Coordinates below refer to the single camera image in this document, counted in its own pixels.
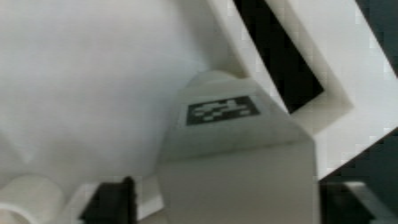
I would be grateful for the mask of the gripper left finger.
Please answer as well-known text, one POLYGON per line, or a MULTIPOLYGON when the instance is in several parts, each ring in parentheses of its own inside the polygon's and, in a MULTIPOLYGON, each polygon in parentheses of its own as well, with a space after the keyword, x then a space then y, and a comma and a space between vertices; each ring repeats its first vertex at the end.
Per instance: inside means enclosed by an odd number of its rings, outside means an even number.
POLYGON ((101 183, 78 219, 83 224, 137 224, 135 180, 101 183))

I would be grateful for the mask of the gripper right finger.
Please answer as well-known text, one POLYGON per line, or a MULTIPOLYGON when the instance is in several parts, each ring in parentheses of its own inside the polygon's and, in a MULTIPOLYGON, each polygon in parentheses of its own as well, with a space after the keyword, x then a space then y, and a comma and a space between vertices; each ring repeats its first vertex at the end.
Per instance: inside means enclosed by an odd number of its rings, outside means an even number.
POLYGON ((361 181, 320 184, 322 224, 398 224, 387 208, 361 181))

